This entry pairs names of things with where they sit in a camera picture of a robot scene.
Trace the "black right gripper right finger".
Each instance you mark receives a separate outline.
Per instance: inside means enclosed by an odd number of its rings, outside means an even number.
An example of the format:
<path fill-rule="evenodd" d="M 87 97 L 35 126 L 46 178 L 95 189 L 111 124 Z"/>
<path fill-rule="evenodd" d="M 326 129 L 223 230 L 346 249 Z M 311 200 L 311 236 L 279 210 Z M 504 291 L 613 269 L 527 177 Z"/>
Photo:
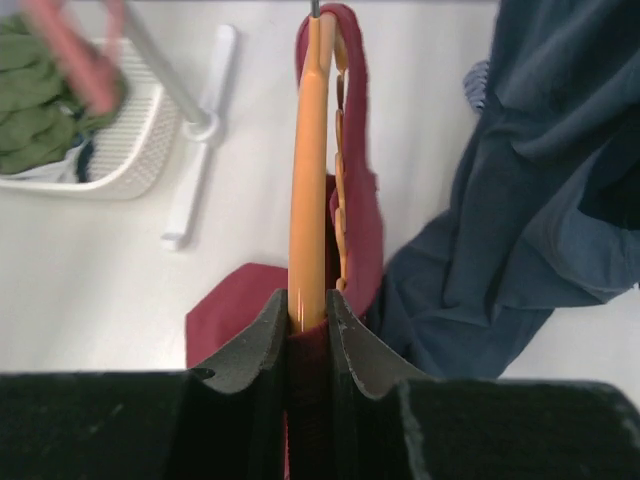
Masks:
<path fill-rule="evenodd" d="M 635 479 L 639 413 L 591 381 L 441 380 L 327 296 L 341 479 Z"/>

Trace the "red tank top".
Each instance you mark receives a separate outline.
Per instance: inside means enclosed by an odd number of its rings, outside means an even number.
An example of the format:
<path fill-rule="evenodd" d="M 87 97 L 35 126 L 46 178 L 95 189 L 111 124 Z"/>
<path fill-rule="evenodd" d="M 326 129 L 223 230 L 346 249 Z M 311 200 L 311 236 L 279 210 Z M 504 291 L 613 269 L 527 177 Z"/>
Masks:
<path fill-rule="evenodd" d="M 335 244 L 335 210 L 340 203 L 336 179 L 328 175 L 325 287 L 333 288 L 344 273 L 343 295 L 354 314 L 363 317 L 383 272 L 383 224 L 376 176 L 367 160 L 368 67 L 355 12 L 339 3 L 325 4 L 321 11 L 336 20 L 348 59 L 341 142 L 346 259 L 339 259 Z M 239 334 L 271 294 L 285 286 L 286 279 L 286 269 L 259 263 L 245 264 L 229 274 L 186 316 L 187 365 L 196 366 Z M 289 336 L 286 354 L 288 472 L 293 479 L 335 479 L 328 325 Z"/>

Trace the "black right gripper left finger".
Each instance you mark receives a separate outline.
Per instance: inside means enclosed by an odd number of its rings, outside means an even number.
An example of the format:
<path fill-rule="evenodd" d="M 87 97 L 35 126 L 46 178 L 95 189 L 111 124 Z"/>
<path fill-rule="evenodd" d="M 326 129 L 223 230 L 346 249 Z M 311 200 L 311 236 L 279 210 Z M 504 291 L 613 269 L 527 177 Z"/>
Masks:
<path fill-rule="evenodd" d="M 280 479 L 287 296 L 182 371 L 1 378 L 5 479 Z"/>

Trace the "orange hanger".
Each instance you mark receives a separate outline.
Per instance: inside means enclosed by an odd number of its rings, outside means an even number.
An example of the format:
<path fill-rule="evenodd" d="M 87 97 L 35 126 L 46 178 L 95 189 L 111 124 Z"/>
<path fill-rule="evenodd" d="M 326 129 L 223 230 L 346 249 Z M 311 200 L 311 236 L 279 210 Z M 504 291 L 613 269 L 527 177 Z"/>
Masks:
<path fill-rule="evenodd" d="M 337 110 L 335 185 L 338 198 L 334 218 L 340 261 L 336 287 L 347 280 L 346 200 L 343 160 L 344 75 L 347 50 L 337 20 L 311 3 L 308 46 L 299 81 L 291 198 L 288 314 L 295 334 L 312 329 L 325 317 L 325 225 L 328 101 L 331 67 L 335 66 Z"/>

